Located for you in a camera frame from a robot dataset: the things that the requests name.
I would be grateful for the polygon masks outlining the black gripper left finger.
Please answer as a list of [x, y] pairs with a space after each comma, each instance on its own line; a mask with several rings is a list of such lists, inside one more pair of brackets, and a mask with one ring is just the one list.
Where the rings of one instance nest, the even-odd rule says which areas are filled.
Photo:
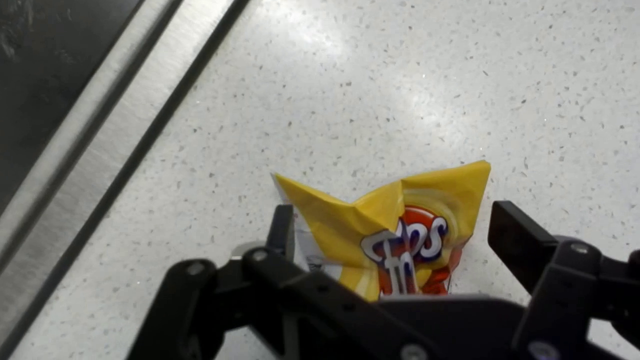
[[439, 360], [403, 321], [292, 261], [294, 211], [273, 211], [263, 245], [218, 267], [166, 273], [125, 360], [216, 360], [225, 335], [252, 331], [282, 360]]

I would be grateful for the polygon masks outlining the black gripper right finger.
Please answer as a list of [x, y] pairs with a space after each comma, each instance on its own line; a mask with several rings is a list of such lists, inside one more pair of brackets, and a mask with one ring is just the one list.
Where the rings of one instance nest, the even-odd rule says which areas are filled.
[[617, 360], [587, 341], [592, 321], [640, 348], [640, 250], [607, 258], [584, 240], [552, 236], [510, 200], [491, 205], [488, 245], [530, 294], [511, 341], [517, 358]]

